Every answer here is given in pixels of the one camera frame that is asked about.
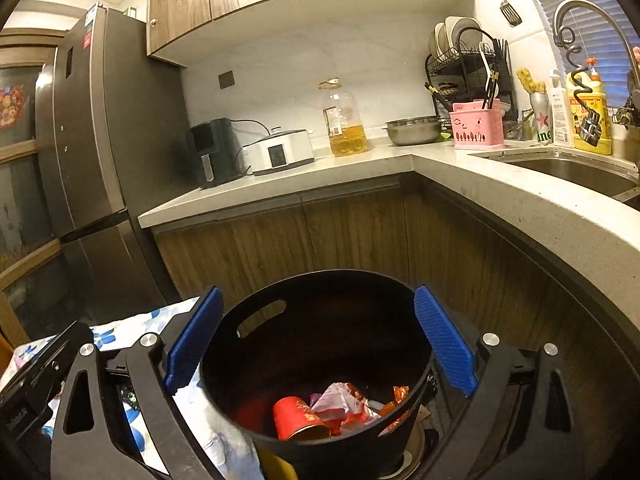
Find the electrical outlet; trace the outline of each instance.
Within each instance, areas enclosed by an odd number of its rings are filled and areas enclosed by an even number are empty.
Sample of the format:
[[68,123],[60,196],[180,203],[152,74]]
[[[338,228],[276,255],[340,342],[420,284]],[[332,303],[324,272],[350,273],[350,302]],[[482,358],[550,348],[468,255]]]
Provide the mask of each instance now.
[[220,89],[224,90],[225,88],[229,88],[236,84],[236,80],[234,79],[234,71],[229,70],[229,72],[225,72],[218,76],[218,81],[220,81]]

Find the countertop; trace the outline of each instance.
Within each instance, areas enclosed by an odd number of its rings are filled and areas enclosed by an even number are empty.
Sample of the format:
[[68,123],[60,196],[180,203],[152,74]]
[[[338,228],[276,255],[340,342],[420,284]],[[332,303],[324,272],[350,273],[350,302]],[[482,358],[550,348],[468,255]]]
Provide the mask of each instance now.
[[[637,171],[627,161],[561,149]],[[529,235],[593,283],[640,330],[640,212],[571,182],[478,153],[456,150],[452,141],[400,147],[378,139],[361,155],[327,154],[293,170],[191,191],[140,215],[140,225],[152,227],[319,187],[415,171]]]

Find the dish soap bottle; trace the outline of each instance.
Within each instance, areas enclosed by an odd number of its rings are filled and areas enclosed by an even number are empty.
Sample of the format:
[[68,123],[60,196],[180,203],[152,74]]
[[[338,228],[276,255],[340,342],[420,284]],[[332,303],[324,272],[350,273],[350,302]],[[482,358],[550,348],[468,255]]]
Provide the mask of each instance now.
[[574,122],[570,115],[569,94],[560,84],[560,72],[558,70],[552,70],[549,73],[549,77],[553,85],[549,89],[549,98],[551,99],[551,113],[554,124],[554,144],[574,148]]
[[580,130],[580,124],[582,119],[588,115],[587,110],[582,108],[582,105],[575,99],[574,91],[581,90],[581,87],[576,86],[571,79],[571,73],[566,76],[566,89],[569,94],[569,103],[571,105],[571,115],[574,122],[574,142],[575,147],[584,150],[585,152],[601,153],[603,155],[611,155],[611,132],[609,130],[609,112],[607,110],[607,97],[604,93],[604,86],[600,80],[600,75],[595,71],[596,58],[590,57],[587,60],[587,64],[591,67],[591,74],[586,72],[578,73],[575,78],[581,81],[588,87],[590,87],[592,93],[579,93],[580,99],[582,99],[588,106],[593,108],[600,114],[600,130],[602,134],[597,146],[591,146],[584,142],[578,131]]
[[325,90],[322,112],[332,153],[344,156],[367,151],[367,137],[355,97],[342,88],[338,78],[320,83],[319,88]]

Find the stainless steel bowl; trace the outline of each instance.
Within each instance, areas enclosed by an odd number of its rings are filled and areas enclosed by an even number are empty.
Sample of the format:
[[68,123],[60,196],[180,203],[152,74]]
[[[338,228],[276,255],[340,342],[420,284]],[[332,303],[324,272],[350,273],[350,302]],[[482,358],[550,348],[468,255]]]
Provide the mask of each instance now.
[[440,123],[437,116],[392,121],[386,124],[385,130],[396,146],[427,144],[440,138]]

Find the kitchen faucet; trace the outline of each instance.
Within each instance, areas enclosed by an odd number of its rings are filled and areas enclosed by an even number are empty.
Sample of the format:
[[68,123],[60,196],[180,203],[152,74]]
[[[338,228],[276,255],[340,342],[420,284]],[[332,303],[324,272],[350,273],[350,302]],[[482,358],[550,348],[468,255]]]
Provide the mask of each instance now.
[[[564,16],[571,9],[575,9],[576,7],[583,7],[585,9],[590,9],[593,12],[601,15],[605,20],[607,20],[611,26],[615,29],[615,31],[620,36],[620,40],[625,45],[626,54],[629,57],[629,62],[631,63],[631,70],[634,77],[634,89],[631,92],[631,99],[634,107],[637,110],[640,110],[640,68],[638,68],[638,63],[636,63],[636,59],[634,57],[634,53],[631,49],[631,45],[628,42],[628,39],[625,36],[625,33],[622,31],[620,26],[616,23],[611,15],[604,10],[603,8],[597,6],[594,3],[591,3],[588,0],[565,0],[560,3],[556,8],[556,13],[554,15],[553,22],[553,30],[554,30],[554,43],[561,48],[564,48],[566,52],[566,60],[576,68],[573,72],[571,72],[572,81],[576,86],[580,88],[574,92],[575,99],[582,105],[582,108],[588,111],[588,116],[582,120],[582,124],[580,125],[580,131],[578,134],[580,138],[585,142],[589,143],[591,146],[597,146],[598,141],[600,140],[600,114],[597,113],[596,110],[590,108],[582,99],[580,99],[579,94],[586,94],[593,92],[591,88],[582,83],[580,80],[576,79],[576,75],[580,72],[584,72],[588,70],[587,66],[578,65],[574,63],[570,56],[572,54],[578,54],[582,51],[582,47],[579,45],[574,45],[575,43],[575,33],[573,29],[570,27],[563,27],[562,22],[564,21]],[[569,38],[565,36],[565,32],[569,33]]]

